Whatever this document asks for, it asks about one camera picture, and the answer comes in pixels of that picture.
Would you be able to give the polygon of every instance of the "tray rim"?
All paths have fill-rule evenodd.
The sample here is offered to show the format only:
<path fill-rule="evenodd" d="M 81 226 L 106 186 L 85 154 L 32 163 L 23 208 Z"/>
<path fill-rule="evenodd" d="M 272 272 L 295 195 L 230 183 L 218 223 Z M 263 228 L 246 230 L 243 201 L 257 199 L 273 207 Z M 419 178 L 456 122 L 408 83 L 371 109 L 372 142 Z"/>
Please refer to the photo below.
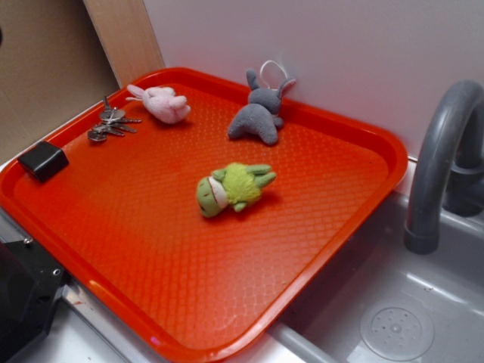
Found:
<path fill-rule="evenodd" d="M 156 84 L 156 81 L 159 78 L 166 77 L 169 79 L 171 77 L 172 79 L 176 79 L 176 77 L 180 76 L 191 77 L 191 79 L 196 82 L 210 82 L 210 85 L 213 85 L 210 89 L 210 93 L 220 94 L 222 90 L 224 96 L 231 96 L 231 101 L 236 101 L 242 104 L 247 102 L 248 87 L 225 79 L 220 79 L 216 76 L 190 70 L 188 68 L 174 67 L 154 71 L 136 79 L 132 84 L 146 88 L 148 86 L 158 85 Z M 109 96 L 108 100 L 113 107 L 122 107 L 124 104 L 127 104 L 125 98 L 128 96 L 130 96 L 130 94 L 125 87 Z M 329 135 L 342 138 L 344 141 L 352 142 L 353 144 L 377 152 L 387 163 L 389 169 L 388 176 L 380 187 L 360 206 L 357 213 L 346 221 L 344 226 L 327 242 L 324 249 L 297 275 L 291 284 L 288 284 L 287 288 L 281 293 L 281 295 L 279 295 L 278 298 L 260 315 L 259 320 L 252 324 L 236 340 L 225 343 L 220 347 L 200 350 L 189 349 L 182 346 L 174 338 L 170 339 L 169 334 L 166 332 L 163 335 L 163 338 L 166 338 L 166 342 L 163 342 L 164 344 L 161 344 L 162 342 L 155 342 L 153 341 L 153 337 L 159 336 L 160 329 L 162 328 L 154 321 L 150 321 L 149 318 L 139 319 L 136 318 L 136 314 L 126 314 L 127 312 L 138 311 L 144 315 L 144 312 L 135 306 L 135 304 L 127 297 L 124 296 L 124 299 L 121 298 L 119 296 L 122 295 L 121 293 L 118 293 L 118 296 L 115 296 L 111 291 L 116 291 L 116 288 L 113 285 L 110 285 L 109 281 L 105 281 L 106 279 L 103 278 L 97 278 L 97 281 L 102 283 L 99 284 L 95 281 L 84 281 L 79 279 L 79 281 L 90 289 L 97 298 L 105 303 L 109 309 L 118 315 L 128 326 L 130 326 L 131 329 L 148 343 L 152 349 L 165 358 L 186 362 L 216 361 L 227 358 L 253 343 L 254 340 L 263 334 L 265 329 L 282 313 L 284 308 L 290 304 L 297 295 L 297 292 L 301 291 L 301 289 L 303 289 L 304 286 L 306 286 L 310 280 L 323 269 L 325 264 L 329 262 L 330 258 L 341 248 L 342 245 L 344 245 L 344 241 L 351 237 L 356 229 L 358 229 L 363 221 L 383 202 L 385 197 L 390 194 L 393 188 L 405 175 L 408 162 L 407 151 L 405 150 L 403 143 L 387 130 L 290 99 L 284 99 L 283 104 L 283 110 L 281 111 L 283 118 L 285 113 L 294 112 L 295 110 L 303 112 L 308 116 L 322 117 L 325 122 L 318 123 L 315 126 L 316 130 L 327 134 L 327 129 L 325 128 L 330 126 L 333 133 L 330 133 Z M 102 109 L 102 103 L 87 109 L 87 111 L 81 113 L 66 125 L 61 126 L 59 129 L 47 135 L 43 140 L 48 141 L 55 146 L 63 147 L 88 130 L 92 126 L 89 122 L 90 117 L 92 117 L 92 115 L 97 115 Z M 357 131 L 357 135 L 348 132 L 345 134 L 344 131 L 349 129 Z M 30 215 L 28 210 L 25 210 L 26 208 L 19 206 L 14 200 L 9 199 L 7 184 L 13 180 L 17 180 L 22 174 L 23 170 L 17 162 L 17 159 L 8 163 L 0 172 L 0 206 L 2 206 L 7 213 L 19 223 L 19 225 L 27 231 L 29 231 L 29 229 L 32 230 L 29 231 L 29 233 L 31 233 L 37 240 L 53 241 L 52 244 L 49 244 L 49 246 L 46 246 L 45 248 L 47 248 L 54 256 L 62 256 L 63 265 L 68 265 L 70 270 L 74 271 L 71 272 L 74 276 L 79 275 L 76 274 L 76 272 L 88 268 L 87 262 L 80 259 L 80 256 L 72 248 L 65 245 L 63 246 L 63 241 L 49 228 L 32 227 L 32 225 L 36 223 L 37 218 Z"/>

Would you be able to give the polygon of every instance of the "sink basin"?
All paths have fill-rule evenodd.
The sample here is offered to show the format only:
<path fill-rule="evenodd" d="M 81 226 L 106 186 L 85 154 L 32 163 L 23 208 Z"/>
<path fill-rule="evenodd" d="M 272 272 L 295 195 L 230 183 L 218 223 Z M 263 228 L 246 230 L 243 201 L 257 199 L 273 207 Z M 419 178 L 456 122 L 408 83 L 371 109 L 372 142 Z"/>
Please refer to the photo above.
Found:
<path fill-rule="evenodd" d="M 443 212 L 439 249 L 417 255 L 407 204 L 391 194 L 279 321 L 338 362 L 484 361 L 484 228 Z"/>

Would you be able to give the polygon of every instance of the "orange tray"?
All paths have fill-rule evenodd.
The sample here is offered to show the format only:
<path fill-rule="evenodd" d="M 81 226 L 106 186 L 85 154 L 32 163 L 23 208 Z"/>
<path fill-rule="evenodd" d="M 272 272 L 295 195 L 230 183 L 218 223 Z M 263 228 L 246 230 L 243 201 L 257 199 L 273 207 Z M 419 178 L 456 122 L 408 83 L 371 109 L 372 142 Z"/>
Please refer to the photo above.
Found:
<path fill-rule="evenodd" d="M 246 86 L 172 68 L 133 82 L 169 85 L 192 112 L 155 120 L 122 89 L 112 107 L 140 118 L 135 134 L 95 144 L 98 104 L 49 135 L 70 164 L 44 184 L 14 160 L 0 204 L 156 352 L 206 362 L 250 345 L 405 174 L 390 133 L 284 99 L 279 142 L 232 141 Z M 277 173 L 262 199 L 202 217 L 197 183 L 231 162 Z"/>

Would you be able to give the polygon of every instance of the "faucet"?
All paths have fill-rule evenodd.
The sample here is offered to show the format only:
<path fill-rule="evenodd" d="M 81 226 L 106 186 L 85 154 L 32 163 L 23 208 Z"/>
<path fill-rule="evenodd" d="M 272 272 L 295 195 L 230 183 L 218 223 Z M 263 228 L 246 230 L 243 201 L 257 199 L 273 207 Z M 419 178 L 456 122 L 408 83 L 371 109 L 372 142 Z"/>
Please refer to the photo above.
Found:
<path fill-rule="evenodd" d="M 483 139 L 484 88 L 457 82 L 433 114 L 418 157 L 405 223 L 410 251 L 437 249 L 442 207 L 459 216 L 484 209 Z"/>

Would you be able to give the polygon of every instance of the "stuffed animal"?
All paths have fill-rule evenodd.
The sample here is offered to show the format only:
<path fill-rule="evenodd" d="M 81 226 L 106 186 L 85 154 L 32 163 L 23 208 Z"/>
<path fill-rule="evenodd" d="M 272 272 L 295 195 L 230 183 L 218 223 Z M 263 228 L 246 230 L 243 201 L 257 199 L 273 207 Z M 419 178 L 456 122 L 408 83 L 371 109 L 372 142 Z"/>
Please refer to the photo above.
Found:
<path fill-rule="evenodd" d="M 197 201 L 200 212 L 210 218 L 218 215 L 228 205 L 240 212 L 262 196 L 262 188 L 275 179 L 269 165 L 244 165 L 232 163 L 216 170 L 212 176 L 198 183 Z"/>
<path fill-rule="evenodd" d="M 164 123 L 178 123 L 190 113 L 187 98 L 176 96 L 173 88 L 151 87 L 143 90 L 136 85 L 128 85 L 127 89 L 134 95 L 127 97 L 127 101 L 142 101 L 148 112 Z"/>
<path fill-rule="evenodd" d="M 278 89 L 260 88 L 256 71 L 249 69 L 247 83 L 252 90 L 249 94 L 249 104 L 235 115 L 228 127 L 228 137 L 240 138 L 245 134 L 254 134 L 267 145 L 274 145 L 278 142 L 278 129 L 284 124 L 278 116 L 282 96 L 296 83 L 296 79 L 286 78 Z"/>

